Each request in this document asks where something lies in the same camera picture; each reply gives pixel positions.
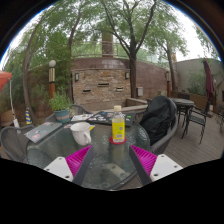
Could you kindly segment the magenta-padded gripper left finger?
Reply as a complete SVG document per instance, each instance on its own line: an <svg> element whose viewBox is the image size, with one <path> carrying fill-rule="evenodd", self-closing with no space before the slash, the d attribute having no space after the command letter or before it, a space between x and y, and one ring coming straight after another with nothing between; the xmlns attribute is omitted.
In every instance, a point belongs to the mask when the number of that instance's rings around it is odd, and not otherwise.
<svg viewBox="0 0 224 224"><path fill-rule="evenodd" d="M89 145L68 157L57 157L44 170L81 186L93 154L93 146Z"/></svg>

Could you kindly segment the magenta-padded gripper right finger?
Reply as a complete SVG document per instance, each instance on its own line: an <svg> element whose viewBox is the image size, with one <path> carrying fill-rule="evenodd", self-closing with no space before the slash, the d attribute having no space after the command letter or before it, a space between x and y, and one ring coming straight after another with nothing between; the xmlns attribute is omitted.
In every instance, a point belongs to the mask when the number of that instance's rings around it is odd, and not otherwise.
<svg viewBox="0 0 224 224"><path fill-rule="evenodd" d="M143 185L182 169L179 164L165 154L155 155L134 145L129 146L129 155Z"/></svg>

